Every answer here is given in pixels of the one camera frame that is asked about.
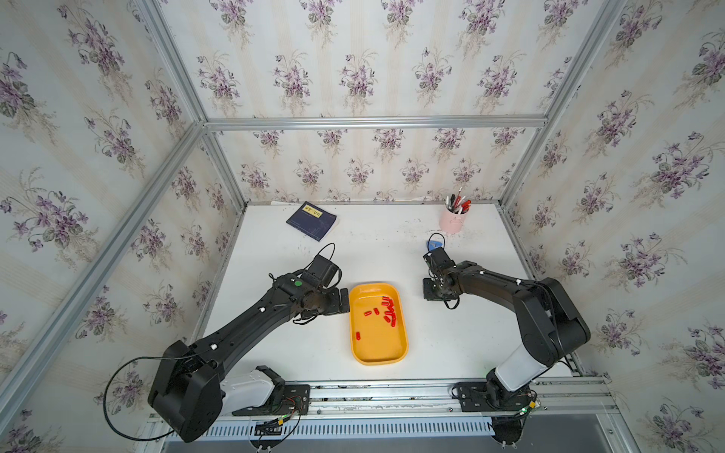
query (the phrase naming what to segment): floral wallpaper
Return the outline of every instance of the floral wallpaper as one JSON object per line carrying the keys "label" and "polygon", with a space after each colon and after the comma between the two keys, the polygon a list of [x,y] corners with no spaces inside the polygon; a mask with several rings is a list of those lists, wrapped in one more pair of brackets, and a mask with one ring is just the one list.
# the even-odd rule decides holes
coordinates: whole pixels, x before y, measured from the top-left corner
{"label": "floral wallpaper", "polygon": [[[105,384],[129,358],[161,355],[174,341],[191,338],[235,221],[229,193],[205,150],[197,147],[78,321],[25,415],[4,439],[3,451],[131,450],[133,442],[113,433],[99,416]],[[36,253],[50,247],[67,250],[48,241]],[[13,308],[0,314],[2,327],[12,325]],[[4,329],[2,335],[4,358],[17,334]],[[146,397],[157,366],[134,362],[111,383],[107,409],[121,431],[137,434],[152,412]]]}
{"label": "floral wallpaper", "polygon": [[533,128],[227,131],[250,201],[498,199]]}
{"label": "floral wallpaper", "polygon": [[133,1],[0,5],[0,379],[190,124],[140,20]]}
{"label": "floral wallpaper", "polygon": [[543,113],[602,0],[159,4],[208,117],[341,117]]}
{"label": "floral wallpaper", "polygon": [[643,452],[725,445],[723,17],[628,2],[508,209],[589,323],[578,354]]}

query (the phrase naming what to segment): blue book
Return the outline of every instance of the blue book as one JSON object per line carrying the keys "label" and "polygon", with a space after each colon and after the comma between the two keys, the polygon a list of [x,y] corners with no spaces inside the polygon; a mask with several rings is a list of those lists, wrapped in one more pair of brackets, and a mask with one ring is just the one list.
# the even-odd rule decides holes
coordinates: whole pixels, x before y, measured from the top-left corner
{"label": "blue book", "polygon": [[287,220],[287,223],[319,242],[330,231],[335,219],[337,219],[336,215],[323,211],[314,204],[305,201]]}

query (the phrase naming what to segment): robotic arm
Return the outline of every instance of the robotic arm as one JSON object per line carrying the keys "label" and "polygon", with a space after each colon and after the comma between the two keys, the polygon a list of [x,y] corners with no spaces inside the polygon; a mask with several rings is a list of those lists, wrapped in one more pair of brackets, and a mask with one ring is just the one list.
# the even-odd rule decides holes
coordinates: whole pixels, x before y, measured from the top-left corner
{"label": "robotic arm", "polygon": [[227,373],[269,332],[292,320],[350,311],[346,289],[326,288],[342,272],[319,254],[309,268],[281,275],[247,311],[218,331],[187,346],[176,341],[164,352],[149,392],[149,404],[185,442],[202,435],[219,414],[260,406],[284,381],[268,367],[226,381]]}
{"label": "robotic arm", "polygon": [[447,302],[473,294],[516,313],[523,345],[486,375],[486,402],[493,410],[520,409],[515,400],[521,389],[591,338],[579,311],[553,278],[520,280],[475,262],[455,264],[441,247],[423,258],[433,276],[423,279],[426,300]]}

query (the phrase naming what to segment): yellow tray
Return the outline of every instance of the yellow tray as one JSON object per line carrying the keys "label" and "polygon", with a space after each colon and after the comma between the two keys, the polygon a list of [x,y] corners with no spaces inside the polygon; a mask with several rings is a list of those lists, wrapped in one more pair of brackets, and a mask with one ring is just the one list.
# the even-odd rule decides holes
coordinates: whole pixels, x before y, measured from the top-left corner
{"label": "yellow tray", "polygon": [[[385,321],[388,307],[381,304],[383,296],[393,301],[395,327]],[[403,360],[408,342],[400,295],[387,283],[368,283],[350,291],[350,341],[352,355],[363,365],[385,365]]]}

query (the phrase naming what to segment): pink pen holder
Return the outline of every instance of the pink pen holder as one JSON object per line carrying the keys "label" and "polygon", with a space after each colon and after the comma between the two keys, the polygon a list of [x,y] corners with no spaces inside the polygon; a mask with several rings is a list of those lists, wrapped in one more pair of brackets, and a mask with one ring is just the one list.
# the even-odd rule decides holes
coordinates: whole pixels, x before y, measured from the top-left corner
{"label": "pink pen holder", "polygon": [[465,216],[467,215],[467,212],[465,214],[453,214],[444,207],[443,214],[441,214],[441,229],[448,234],[458,233],[463,228],[463,222],[465,222]]}

